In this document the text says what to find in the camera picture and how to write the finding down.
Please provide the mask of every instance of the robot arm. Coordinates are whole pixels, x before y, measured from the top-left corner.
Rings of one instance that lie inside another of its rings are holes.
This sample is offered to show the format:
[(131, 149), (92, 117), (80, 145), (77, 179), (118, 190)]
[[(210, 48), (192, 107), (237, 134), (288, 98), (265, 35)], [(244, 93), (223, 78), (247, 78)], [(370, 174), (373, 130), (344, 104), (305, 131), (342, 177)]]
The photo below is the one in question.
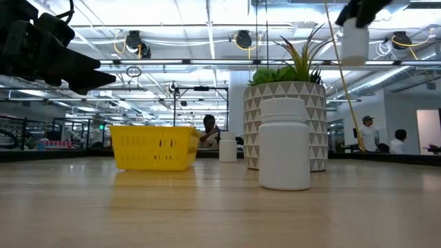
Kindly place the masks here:
[(364, 28), (375, 20), (375, 15), (392, 0), (351, 0), (337, 18), (336, 24), (343, 26), (350, 18), (357, 18), (356, 27)]

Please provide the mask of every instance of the white plastic bottle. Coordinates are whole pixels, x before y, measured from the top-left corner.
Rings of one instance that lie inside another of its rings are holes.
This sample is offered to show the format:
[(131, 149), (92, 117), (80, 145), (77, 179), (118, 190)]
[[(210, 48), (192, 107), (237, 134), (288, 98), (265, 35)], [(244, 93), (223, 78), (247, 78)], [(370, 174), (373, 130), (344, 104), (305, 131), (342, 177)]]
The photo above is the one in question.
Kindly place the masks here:
[(237, 162), (236, 134), (233, 132), (221, 132), (219, 141), (219, 162)]
[(369, 30), (356, 27), (357, 18), (350, 18), (343, 24), (342, 65), (363, 66), (369, 58)]
[(304, 190), (311, 184), (309, 127), (302, 99), (268, 99), (260, 103), (260, 186)]

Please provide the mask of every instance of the yellow basket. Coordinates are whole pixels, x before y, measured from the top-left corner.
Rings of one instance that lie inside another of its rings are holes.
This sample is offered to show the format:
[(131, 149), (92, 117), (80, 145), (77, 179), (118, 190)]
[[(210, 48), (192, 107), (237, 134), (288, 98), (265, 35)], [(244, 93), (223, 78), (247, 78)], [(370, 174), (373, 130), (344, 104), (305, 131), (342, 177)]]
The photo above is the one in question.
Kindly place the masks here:
[(118, 169), (187, 169), (196, 160), (199, 134), (193, 127), (110, 126)]

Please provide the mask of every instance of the person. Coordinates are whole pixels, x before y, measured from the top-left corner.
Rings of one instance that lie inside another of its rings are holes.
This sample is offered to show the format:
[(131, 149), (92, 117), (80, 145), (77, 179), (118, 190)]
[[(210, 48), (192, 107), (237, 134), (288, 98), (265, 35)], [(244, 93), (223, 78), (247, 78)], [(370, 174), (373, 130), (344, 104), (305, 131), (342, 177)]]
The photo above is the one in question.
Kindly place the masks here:
[(361, 139), (367, 152), (376, 152), (377, 130), (373, 127), (373, 117), (365, 116), (362, 119), (363, 126), (360, 128)]
[(219, 128), (216, 125), (216, 119), (211, 114), (204, 117), (205, 131), (200, 132), (199, 147), (208, 149), (219, 149), (218, 141), (216, 140)]
[(404, 141), (407, 138), (406, 130), (396, 130), (395, 139), (391, 141), (390, 153), (391, 154), (404, 154)]

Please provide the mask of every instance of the geometric patterned planter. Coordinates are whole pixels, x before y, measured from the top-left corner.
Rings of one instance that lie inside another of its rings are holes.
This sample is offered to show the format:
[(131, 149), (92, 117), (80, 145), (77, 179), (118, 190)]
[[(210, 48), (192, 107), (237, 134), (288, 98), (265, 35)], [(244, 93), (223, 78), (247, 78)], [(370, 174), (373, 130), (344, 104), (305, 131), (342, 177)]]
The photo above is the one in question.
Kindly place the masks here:
[(250, 169), (259, 169), (260, 102), (272, 98), (300, 98), (305, 101), (309, 126), (309, 167), (312, 172), (325, 171), (328, 164), (328, 134), (325, 88), (310, 82), (266, 83), (245, 90), (244, 154)]

